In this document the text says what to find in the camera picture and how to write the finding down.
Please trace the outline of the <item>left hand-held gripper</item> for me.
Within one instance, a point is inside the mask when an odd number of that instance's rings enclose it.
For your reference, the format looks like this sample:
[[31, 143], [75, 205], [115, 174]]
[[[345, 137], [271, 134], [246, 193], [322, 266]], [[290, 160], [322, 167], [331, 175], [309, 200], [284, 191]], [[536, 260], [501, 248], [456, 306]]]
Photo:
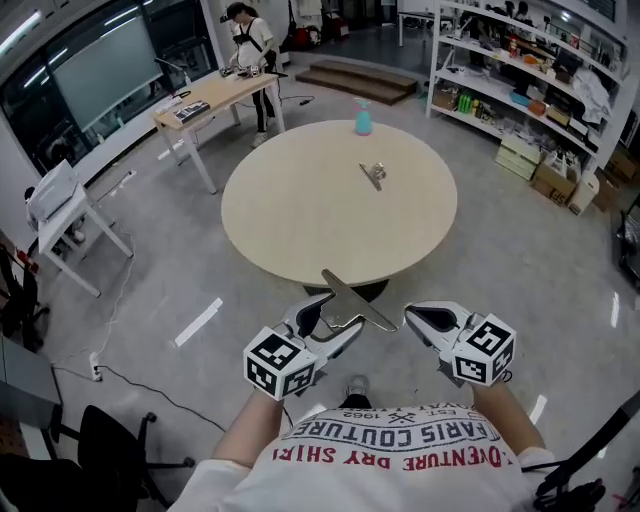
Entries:
[[312, 295], [291, 306], [275, 328], [264, 327], [243, 351], [244, 378], [275, 401], [313, 385], [316, 374], [361, 334], [354, 322], [319, 340], [310, 335], [330, 293]]

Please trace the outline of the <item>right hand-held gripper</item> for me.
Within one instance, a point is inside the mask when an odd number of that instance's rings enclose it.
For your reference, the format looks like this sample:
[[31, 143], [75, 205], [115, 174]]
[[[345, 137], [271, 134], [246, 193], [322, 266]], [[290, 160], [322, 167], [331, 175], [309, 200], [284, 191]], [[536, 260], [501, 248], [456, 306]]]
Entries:
[[516, 331], [493, 314], [470, 313], [452, 301], [423, 301], [406, 308], [404, 317], [423, 344], [440, 351], [439, 371], [458, 387], [490, 387], [513, 361]]

